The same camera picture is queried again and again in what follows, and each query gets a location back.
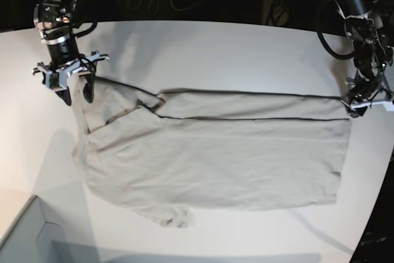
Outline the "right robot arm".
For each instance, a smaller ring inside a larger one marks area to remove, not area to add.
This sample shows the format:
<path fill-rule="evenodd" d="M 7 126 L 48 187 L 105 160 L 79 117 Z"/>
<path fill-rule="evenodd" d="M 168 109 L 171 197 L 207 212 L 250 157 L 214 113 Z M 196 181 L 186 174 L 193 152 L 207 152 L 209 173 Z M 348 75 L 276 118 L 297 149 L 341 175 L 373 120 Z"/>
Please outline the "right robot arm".
<path fill-rule="evenodd" d="M 85 80 L 82 94 L 88 103 L 94 100 L 97 64 L 109 56 L 98 51 L 86 56 L 80 53 L 76 40 L 93 32 L 97 22 L 80 32 L 74 32 L 84 21 L 78 19 L 77 0 L 42 0 L 34 8 L 33 23 L 41 42 L 46 45 L 50 62 L 39 62 L 33 75 L 42 75 L 42 84 L 56 93 L 68 106 L 71 105 L 68 79 L 80 76 Z"/>

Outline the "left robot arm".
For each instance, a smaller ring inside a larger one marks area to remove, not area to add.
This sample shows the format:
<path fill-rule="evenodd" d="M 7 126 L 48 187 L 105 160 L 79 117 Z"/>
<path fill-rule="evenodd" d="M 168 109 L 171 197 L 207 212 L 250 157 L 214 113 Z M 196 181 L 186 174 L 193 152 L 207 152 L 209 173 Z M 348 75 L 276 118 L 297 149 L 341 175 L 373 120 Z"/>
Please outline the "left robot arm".
<path fill-rule="evenodd" d="M 320 3 L 317 13 L 323 7 L 334 4 L 344 20 L 344 32 L 352 41 L 353 51 L 338 54 L 332 50 L 320 28 L 318 38 L 325 50 L 337 60 L 352 60 L 356 68 L 354 77 L 348 77 L 348 90 L 341 102 L 348 115 L 358 118 L 368 108 L 382 105 L 393 111 L 393 84 L 387 78 L 393 67 L 393 48 L 385 31 L 382 15 L 376 7 L 378 0 L 325 0 Z"/>

